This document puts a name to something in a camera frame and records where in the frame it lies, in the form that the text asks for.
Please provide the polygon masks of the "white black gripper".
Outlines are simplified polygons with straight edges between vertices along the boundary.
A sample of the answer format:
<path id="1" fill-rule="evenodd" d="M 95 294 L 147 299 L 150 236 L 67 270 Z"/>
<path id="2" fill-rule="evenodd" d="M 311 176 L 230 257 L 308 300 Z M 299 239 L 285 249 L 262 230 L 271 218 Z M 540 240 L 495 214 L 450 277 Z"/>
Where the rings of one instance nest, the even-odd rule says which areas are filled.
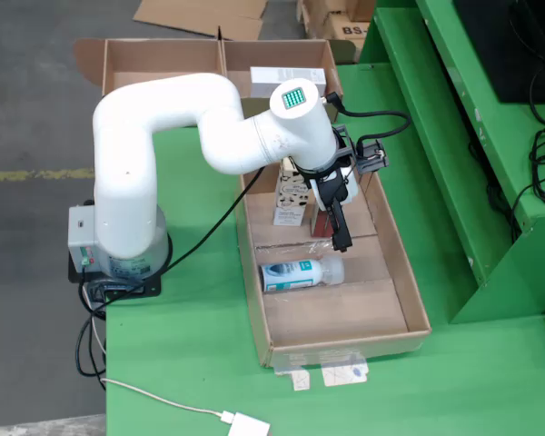
<path id="1" fill-rule="evenodd" d="M 326 210 L 324 236 L 332 237 L 334 251 L 345 253 L 352 246 L 352 238 L 341 204 L 350 203 L 359 192 L 351 162 L 335 160 L 315 169 L 299 166 L 298 172 L 312 190 L 319 209 Z"/>

